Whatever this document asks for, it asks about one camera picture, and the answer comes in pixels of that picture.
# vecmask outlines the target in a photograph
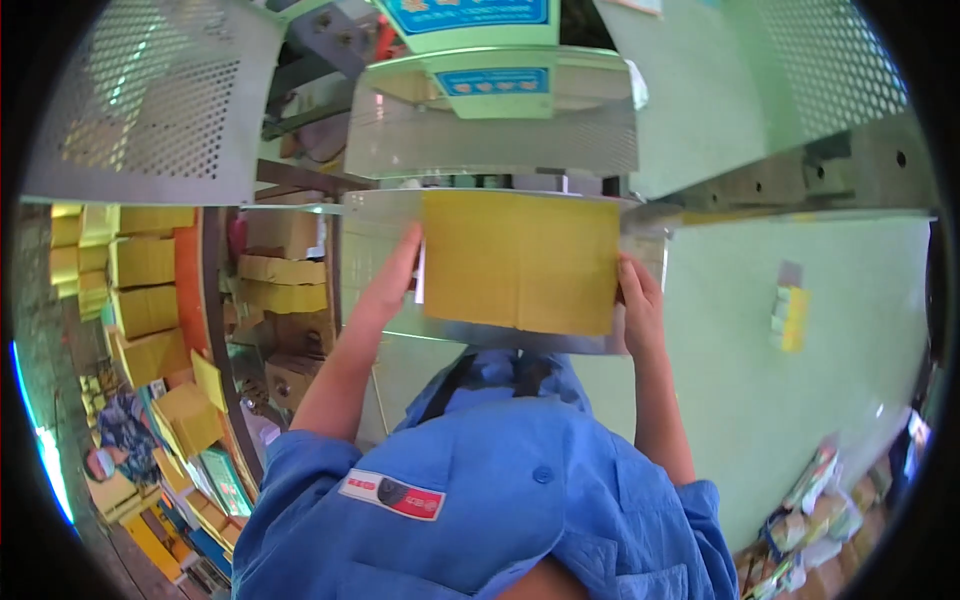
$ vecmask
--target face mask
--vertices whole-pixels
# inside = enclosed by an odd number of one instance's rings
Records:
[[[115,466],[113,464],[113,457],[110,456],[110,453],[107,452],[105,448],[97,450],[97,462],[100,463],[100,468],[104,470],[104,478],[109,479],[113,474]]]

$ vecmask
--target bolt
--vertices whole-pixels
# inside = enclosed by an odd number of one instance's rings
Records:
[[[331,20],[329,12],[321,12],[317,15],[317,18],[313,20],[313,30],[317,33],[325,30],[330,26]]]

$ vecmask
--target hand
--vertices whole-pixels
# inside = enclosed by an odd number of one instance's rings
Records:
[[[660,283],[639,260],[620,253],[618,300],[627,307],[625,339],[634,359],[666,353],[663,341],[663,293]]]
[[[400,243],[396,245],[380,271],[364,290],[353,309],[364,320],[386,324],[403,307],[403,295],[410,287],[410,279],[417,268],[417,255],[423,228],[420,223],[411,224]]]

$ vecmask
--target logo patch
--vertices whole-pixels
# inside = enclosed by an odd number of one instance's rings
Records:
[[[446,494],[405,484],[380,473],[352,468],[339,493],[421,521],[435,521]]]

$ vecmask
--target floral shirt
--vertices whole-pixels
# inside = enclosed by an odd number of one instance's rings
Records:
[[[153,451],[156,440],[140,420],[143,404],[134,394],[118,394],[97,415],[101,445],[112,445],[128,453],[117,470],[137,486],[151,486],[160,480],[160,468]]]

